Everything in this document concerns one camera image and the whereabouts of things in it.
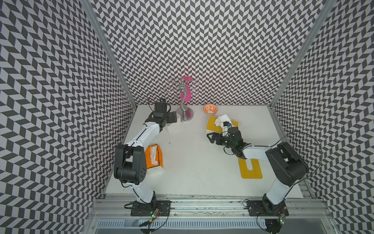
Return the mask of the yellow wooden lid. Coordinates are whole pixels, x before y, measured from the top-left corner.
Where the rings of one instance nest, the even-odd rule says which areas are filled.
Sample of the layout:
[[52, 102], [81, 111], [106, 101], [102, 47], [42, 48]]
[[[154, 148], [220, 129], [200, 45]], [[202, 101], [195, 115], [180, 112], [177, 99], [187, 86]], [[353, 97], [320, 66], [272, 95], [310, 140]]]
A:
[[260, 163], [256, 159], [238, 159], [241, 177], [243, 179], [262, 179]]
[[219, 117], [210, 116], [207, 122], [206, 129], [209, 131], [222, 133], [226, 132], [231, 127], [238, 127], [239, 123], [229, 119], [228, 115]]

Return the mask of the orange tissue pack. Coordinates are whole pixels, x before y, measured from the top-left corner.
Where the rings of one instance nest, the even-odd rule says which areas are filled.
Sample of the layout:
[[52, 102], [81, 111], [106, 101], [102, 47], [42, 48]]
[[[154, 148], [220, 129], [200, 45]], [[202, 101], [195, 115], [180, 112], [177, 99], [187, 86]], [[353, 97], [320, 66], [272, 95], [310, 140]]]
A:
[[163, 170], [163, 154], [158, 144], [148, 146], [145, 151], [146, 165], [148, 170]]
[[219, 116], [219, 117], [215, 120], [214, 125], [217, 126], [217, 127], [221, 127], [221, 122], [224, 122], [224, 121], [230, 121], [230, 122], [232, 122], [231, 119], [228, 117], [228, 115], [225, 114], [225, 115], [221, 115], [221, 116]]

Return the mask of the white plastic box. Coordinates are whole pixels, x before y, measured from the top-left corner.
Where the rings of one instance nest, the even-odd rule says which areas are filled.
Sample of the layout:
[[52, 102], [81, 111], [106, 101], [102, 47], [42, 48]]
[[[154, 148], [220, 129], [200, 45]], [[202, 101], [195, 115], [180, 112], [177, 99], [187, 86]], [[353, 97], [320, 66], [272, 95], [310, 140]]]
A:
[[172, 133], [172, 132], [176, 131], [179, 128], [180, 125], [181, 125], [181, 121], [180, 121], [180, 118], [178, 118], [177, 122], [166, 124], [165, 130], [169, 133]]

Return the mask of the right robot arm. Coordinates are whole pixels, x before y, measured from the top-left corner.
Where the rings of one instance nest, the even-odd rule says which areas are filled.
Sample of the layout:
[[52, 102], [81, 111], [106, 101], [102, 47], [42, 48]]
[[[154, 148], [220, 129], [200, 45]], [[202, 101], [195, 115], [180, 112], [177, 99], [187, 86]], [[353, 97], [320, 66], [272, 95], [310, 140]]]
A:
[[229, 148], [233, 155], [243, 160], [265, 160], [271, 165], [275, 180], [262, 200], [250, 200], [247, 207], [250, 216], [288, 216], [285, 199], [294, 185], [309, 172], [305, 160], [288, 142], [277, 142], [272, 146], [254, 146], [242, 139], [237, 127], [222, 133], [208, 133], [211, 143]]

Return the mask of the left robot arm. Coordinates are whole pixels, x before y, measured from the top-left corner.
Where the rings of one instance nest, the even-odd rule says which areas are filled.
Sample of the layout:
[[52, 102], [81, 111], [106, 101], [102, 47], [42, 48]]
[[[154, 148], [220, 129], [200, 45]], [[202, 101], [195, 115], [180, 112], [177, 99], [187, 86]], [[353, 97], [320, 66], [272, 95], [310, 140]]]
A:
[[143, 123], [141, 131], [128, 143], [115, 148], [113, 175], [123, 188], [131, 188], [136, 196], [135, 207], [143, 215], [156, 216], [155, 192], [144, 182], [147, 173], [146, 150], [154, 138], [169, 123], [176, 123], [176, 112], [164, 98], [154, 104], [154, 109]]

